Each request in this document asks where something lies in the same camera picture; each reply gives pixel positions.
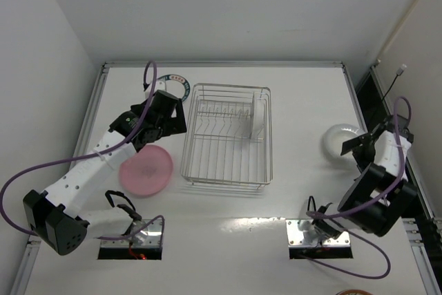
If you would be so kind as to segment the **green rimmed white plate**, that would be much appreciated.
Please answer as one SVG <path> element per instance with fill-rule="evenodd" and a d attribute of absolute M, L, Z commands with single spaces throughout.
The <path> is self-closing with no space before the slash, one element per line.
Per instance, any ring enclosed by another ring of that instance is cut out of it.
<path fill-rule="evenodd" d="M 161 76 L 158 80 L 161 82 L 164 82 L 165 90 L 167 90 L 167 83 L 168 82 L 179 83 L 183 87 L 183 94 L 180 99 L 183 102 L 185 102 L 188 99 L 188 97 L 191 93 L 191 85 L 185 77 L 183 77 L 181 75 L 177 75 L 177 74 L 167 74 L 167 75 Z"/>

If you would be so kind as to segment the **pink plastic plate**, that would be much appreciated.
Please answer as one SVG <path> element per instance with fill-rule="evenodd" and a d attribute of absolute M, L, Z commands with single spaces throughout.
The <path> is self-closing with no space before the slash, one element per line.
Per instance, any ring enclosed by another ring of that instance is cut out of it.
<path fill-rule="evenodd" d="M 163 190 L 173 174 L 170 154 L 160 146 L 149 144 L 119 168 L 119 184 L 134 196 L 147 197 Z"/>

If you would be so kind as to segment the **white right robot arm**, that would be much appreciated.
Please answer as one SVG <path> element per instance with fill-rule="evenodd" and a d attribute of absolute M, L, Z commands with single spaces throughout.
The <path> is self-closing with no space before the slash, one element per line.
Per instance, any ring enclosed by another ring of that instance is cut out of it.
<path fill-rule="evenodd" d="M 386 235 L 417 197 L 405 172 L 414 141 L 409 123 L 400 115 L 389 115 L 370 132 L 349 124 L 327 129 L 321 138 L 325 157 L 339 168 L 354 166 L 359 174 L 338 204 L 307 212 L 311 220 L 299 228 L 320 239 L 336 239 L 350 229 Z"/>

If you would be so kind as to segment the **white deep bowl plate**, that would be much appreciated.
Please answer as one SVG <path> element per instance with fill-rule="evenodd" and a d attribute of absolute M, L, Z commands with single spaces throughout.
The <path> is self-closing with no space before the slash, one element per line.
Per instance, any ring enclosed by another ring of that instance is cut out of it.
<path fill-rule="evenodd" d="M 363 129 L 351 124 L 335 124 L 329 127 L 321 138 L 321 149 L 326 161 L 338 169 L 355 169 L 356 161 L 352 154 L 341 155 L 340 153 L 344 142 L 364 133 Z"/>

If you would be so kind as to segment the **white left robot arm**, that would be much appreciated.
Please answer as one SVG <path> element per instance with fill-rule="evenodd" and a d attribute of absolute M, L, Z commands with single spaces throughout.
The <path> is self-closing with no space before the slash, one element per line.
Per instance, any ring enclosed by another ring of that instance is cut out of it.
<path fill-rule="evenodd" d="M 123 240 L 146 224 L 131 204 L 112 204 L 101 211 L 83 211 L 99 186 L 147 144 L 186 133 L 182 100 L 157 91 L 114 120 L 92 151 L 41 193 L 32 190 L 23 199 L 30 228 L 60 256 L 70 254 L 89 238 Z"/>

